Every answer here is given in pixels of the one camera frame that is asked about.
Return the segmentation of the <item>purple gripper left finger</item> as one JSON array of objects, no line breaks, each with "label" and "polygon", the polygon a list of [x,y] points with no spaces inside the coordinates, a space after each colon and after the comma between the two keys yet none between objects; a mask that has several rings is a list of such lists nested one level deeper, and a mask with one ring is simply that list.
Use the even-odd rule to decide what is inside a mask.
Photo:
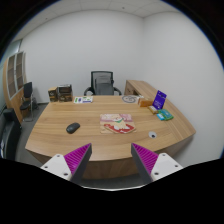
[{"label": "purple gripper left finger", "polygon": [[92,144],[81,146],[66,155],[56,154],[42,169],[65,180],[79,184],[92,154]]}]

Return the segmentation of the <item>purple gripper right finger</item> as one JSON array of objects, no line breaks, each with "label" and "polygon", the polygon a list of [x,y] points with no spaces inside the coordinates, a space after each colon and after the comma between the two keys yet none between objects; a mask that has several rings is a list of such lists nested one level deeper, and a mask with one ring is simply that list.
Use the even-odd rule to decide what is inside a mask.
[{"label": "purple gripper right finger", "polygon": [[182,166],[167,153],[157,154],[135,143],[131,144],[131,154],[144,184],[182,169]]}]

